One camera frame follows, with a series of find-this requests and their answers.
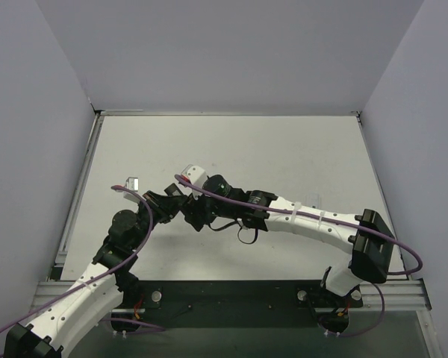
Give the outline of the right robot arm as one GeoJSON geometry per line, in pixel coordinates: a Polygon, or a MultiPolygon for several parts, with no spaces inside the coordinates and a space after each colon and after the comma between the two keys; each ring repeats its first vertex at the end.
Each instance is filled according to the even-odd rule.
{"type": "Polygon", "coordinates": [[[321,280],[334,295],[344,297],[363,282],[385,283],[390,275],[394,238],[373,210],[361,215],[326,212],[270,192],[234,188],[222,175],[186,171],[176,180],[191,190],[185,218],[198,229],[217,218],[231,219],[257,233],[291,233],[344,252],[343,262],[329,266],[321,280]]]}

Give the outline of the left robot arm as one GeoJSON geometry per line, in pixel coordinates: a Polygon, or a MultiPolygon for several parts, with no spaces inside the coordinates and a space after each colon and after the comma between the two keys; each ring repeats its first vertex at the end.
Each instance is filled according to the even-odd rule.
{"type": "Polygon", "coordinates": [[[157,224],[170,222],[188,197],[181,192],[139,195],[136,210],[115,213],[108,234],[78,280],[40,308],[27,324],[7,333],[5,357],[68,357],[75,346],[113,308],[129,307],[138,297],[138,279],[130,269],[157,224]]]}

